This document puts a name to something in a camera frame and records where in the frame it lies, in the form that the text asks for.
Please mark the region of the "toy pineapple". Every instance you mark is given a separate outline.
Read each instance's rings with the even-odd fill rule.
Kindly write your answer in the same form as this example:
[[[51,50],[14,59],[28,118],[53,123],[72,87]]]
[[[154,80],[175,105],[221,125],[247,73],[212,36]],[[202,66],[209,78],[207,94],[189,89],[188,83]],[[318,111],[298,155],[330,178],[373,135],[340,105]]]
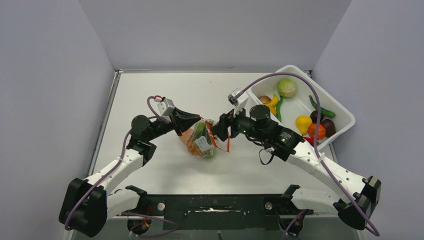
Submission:
[[[192,156],[211,158],[213,155],[214,146],[205,127],[190,128],[179,139]]]

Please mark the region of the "white garlic bulb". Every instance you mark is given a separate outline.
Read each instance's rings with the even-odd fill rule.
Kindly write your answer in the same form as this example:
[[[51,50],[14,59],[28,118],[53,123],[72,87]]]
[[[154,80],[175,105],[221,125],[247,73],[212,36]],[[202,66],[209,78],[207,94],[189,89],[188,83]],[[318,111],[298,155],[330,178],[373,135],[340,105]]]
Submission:
[[[200,136],[194,141],[194,143],[201,153],[207,152],[213,148],[213,146],[208,143],[208,140],[205,136]]]

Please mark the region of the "clear zip bag orange zipper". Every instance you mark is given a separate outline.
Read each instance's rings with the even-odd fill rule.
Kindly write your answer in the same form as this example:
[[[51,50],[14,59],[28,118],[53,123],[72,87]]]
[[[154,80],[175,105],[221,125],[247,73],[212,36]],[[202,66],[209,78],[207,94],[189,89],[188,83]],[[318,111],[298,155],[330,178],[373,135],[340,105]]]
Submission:
[[[230,152],[230,139],[222,141],[212,133],[212,127],[217,123],[215,120],[202,118],[179,136],[190,155],[210,162],[219,151]]]

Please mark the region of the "toy peach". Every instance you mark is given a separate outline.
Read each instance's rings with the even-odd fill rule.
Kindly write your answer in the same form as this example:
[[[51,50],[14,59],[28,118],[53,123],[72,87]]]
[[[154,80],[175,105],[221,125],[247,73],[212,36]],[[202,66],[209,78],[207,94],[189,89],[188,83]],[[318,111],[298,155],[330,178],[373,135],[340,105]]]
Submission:
[[[191,142],[193,132],[194,130],[192,128],[189,128],[187,131],[183,132],[179,137],[180,141],[185,145],[189,144]]]

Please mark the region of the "small green cabbage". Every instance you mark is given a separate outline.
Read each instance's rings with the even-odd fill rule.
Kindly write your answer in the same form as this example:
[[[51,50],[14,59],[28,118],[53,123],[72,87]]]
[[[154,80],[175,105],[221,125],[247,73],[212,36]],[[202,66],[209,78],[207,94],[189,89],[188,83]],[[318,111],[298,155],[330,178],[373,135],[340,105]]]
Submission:
[[[213,159],[217,155],[217,153],[217,148],[213,147],[203,155],[203,158],[208,160]]]

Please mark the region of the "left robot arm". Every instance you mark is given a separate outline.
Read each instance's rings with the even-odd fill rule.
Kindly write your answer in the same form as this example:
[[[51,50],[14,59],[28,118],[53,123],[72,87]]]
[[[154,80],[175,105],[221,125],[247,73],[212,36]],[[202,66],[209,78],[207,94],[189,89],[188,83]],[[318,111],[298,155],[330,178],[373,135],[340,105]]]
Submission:
[[[152,120],[145,115],[134,117],[120,155],[98,172],[84,179],[75,178],[69,183],[58,217],[67,231],[76,230],[92,238],[110,218],[139,205],[140,199],[147,194],[144,190],[133,186],[117,194],[113,194],[112,190],[152,159],[157,149],[152,140],[169,132],[180,136],[202,118],[175,108],[169,119]]]

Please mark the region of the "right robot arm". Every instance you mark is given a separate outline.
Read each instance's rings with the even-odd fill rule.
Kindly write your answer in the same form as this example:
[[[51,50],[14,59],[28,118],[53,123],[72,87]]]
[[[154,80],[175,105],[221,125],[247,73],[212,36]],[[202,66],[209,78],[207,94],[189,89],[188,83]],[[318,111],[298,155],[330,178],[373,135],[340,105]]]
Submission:
[[[312,190],[309,194],[300,186],[287,190],[288,195],[281,199],[286,213],[292,214],[298,209],[323,210],[337,214],[353,229],[376,229],[371,216],[381,194],[382,182],[377,177],[356,174],[319,153],[301,135],[282,126],[265,105],[255,105],[249,116],[246,114],[245,109],[222,114],[211,127],[212,134],[222,141],[243,134],[249,141],[269,150],[272,157],[303,169],[331,190],[328,193]]]

